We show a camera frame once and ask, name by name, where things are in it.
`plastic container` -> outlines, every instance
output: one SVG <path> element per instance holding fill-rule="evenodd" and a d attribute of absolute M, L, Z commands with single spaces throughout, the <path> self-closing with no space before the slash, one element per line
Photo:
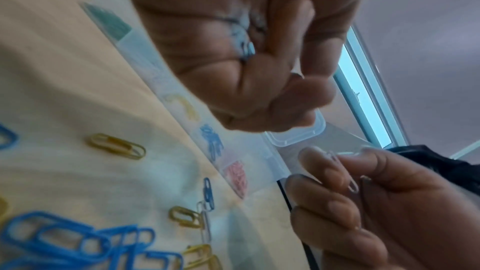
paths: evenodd
<path fill-rule="evenodd" d="M 268 140 L 277 147 L 287 147 L 305 140 L 308 140 L 314 136 L 321 134 L 325 131 L 327 123 L 325 118 L 319 109 L 315 111 L 316 119 L 315 123 L 309 127 L 295 127 L 287 132 L 265 132 Z"/>

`person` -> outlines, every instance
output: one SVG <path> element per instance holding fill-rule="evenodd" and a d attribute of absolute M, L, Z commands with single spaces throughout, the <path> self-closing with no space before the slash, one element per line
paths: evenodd
<path fill-rule="evenodd" d="M 170 69 L 227 129 L 281 132 L 312 124 L 334 98 L 360 0 L 132 2 Z M 299 161 L 315 179 L 287 180 L 291 223 L 324 250 L 322 269 L 480 269 L 480 211 L 436 173 L 375 149 L 312 147 Z"/>

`wooden table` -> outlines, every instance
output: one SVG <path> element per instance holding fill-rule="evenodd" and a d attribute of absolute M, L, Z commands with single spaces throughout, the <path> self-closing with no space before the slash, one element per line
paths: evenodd
<path fill-rule="evenodd" d="M 78 1 L 0 0 L 0 124 L 20 137 L 0 151 L 11 214 L 137 223 L 157 231 L 155 249 L 181 251 L 200 233 L 169 221 L 168 210 L 194 208 L 209 177 L 212 247 L 224 269 L 308 269 L 278 186 L 240 201 Z M 147 156 L 87 146 L 97 132 L 142 144 Z M 0 252 L 1 262 L 12 257 Z"/>

